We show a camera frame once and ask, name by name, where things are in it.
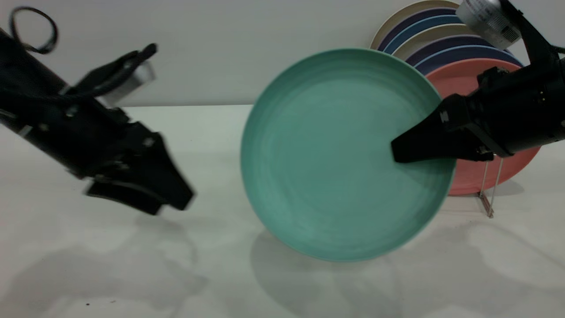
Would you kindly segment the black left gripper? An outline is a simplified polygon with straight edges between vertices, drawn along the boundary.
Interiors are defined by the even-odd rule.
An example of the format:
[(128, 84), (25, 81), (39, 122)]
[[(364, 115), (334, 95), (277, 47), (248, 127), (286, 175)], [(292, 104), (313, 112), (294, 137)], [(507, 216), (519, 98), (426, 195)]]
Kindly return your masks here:
[(104, 178), (116, 170), (127, 170), (133, 157), (145, 151), (151, 185), (131, 180), (94, 180), (86, 195), (146, 215), (158, 215), (165, 204), (186, 210), (195, 192), (173, 162), (161, 134), (95, 98), (76, 101), (67, 96), (54, 103), (53, 158), (77, 178)]

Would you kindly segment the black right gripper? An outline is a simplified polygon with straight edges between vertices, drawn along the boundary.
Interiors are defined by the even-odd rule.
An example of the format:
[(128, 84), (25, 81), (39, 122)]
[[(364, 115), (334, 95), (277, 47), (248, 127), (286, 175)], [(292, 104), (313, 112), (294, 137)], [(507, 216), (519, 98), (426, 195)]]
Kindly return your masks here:
[(478, 75), (470, 96), (450, 95), (391, 142), (394, 160), (488, 162), (564, 139), (564, 60)]

